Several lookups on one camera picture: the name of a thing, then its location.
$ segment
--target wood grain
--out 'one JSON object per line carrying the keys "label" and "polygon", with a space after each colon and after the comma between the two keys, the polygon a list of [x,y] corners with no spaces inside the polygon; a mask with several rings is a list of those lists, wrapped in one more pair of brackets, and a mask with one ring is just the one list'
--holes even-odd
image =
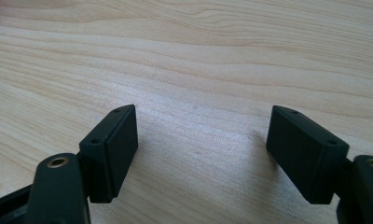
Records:
{"label": "wood grain", "polygon": [[265,149],[273,105],[373,155],[373,0],[0,0],[0,197],[135,104],[93,223],[337,223]]}

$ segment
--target black plastic block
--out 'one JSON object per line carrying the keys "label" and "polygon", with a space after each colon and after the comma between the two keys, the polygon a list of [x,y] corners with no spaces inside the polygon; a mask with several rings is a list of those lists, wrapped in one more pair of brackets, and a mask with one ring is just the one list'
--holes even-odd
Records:
{"label": "black plastic block", "polygon": [[330,203],[349,145],[300,112],[275,105],[268,152],[309,203]]}

